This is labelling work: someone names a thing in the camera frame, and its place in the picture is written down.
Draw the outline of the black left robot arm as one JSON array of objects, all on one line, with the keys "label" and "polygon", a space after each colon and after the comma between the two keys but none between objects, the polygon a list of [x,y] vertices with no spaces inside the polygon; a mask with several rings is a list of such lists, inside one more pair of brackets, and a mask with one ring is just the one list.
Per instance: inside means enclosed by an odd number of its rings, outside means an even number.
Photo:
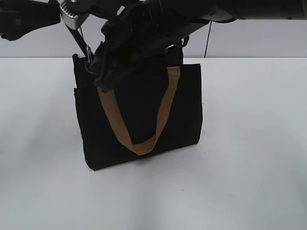
[{"label": "black left robot arm", "polygon": [[60,23],[56,0],[2,0],[0,2],[0,37],[16,41],[24,35]]}]

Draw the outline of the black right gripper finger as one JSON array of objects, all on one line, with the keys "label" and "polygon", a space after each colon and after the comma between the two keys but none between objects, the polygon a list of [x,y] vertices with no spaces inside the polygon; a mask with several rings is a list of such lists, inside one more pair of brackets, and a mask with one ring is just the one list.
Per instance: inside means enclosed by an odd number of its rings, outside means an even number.
[{"label": "black right gripper finger", "polygon": [[128,76],[148,58],[148,54],[128,46],[111,51],[107,42],[102,42],[94,54],[92,71],[97,75],[94,86],[103,92],[114,89],[115,85]]}]

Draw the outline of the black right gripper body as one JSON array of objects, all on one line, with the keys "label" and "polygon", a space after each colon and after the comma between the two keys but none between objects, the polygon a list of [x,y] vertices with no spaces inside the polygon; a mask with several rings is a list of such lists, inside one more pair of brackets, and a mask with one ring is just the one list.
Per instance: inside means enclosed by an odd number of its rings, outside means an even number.
[{"label": "black right gripper body", "polygon": [[109,62],[134,62],[178,43],[208,23],[209,0],[102,0]]}]

